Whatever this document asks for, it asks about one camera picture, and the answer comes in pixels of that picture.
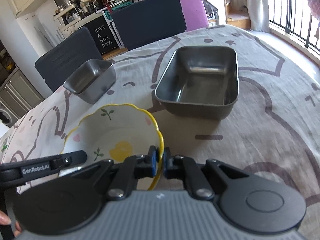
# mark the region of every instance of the white ceramic bowl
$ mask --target white ceramic bowl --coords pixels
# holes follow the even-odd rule
[[[131,104],[110,104],[99,108],[84,117],[77,127],[71,130],[65,140],[63,153],[84,150],[88,159],[85,167],[103,159],[113,159],[121,163],[130,155],[147,155],[154,145],[164,151],[164,140],[152,114]],[[159,161],[155,178],[138,181],[137,189],[153,189],[161,175]],[[79,167],[60,172],[60,176]]]

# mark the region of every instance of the pink chair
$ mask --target pink chair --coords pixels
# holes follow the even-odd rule
[[[180,0],[180,3],[187,25],[186,32],[209,26],[202,0]]]

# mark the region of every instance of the screw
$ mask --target screw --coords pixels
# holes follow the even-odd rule
[[[212,192],[206,188],[201,188],[196,191],[196,194],[199,197],[205,198],[205,197],[210,197],[212,195]]]
[[[113,188],[113,189],[109,190],[108,194],[110,197],[119,198],[119,197],[123,196],[124,191],[119,188]]]

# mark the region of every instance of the chalkboard sign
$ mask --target chalkboard sign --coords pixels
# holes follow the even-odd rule
[[[88,22],[84,27],[89,29],[101,54],[119,47],[103,15]]]

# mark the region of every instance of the washing machine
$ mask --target washing machine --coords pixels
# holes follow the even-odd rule
[[[11,128],[17,121],[17,116],[10,111],[7,107],[0,104],[0,120],[2,123],[4,123],[6,126]]]

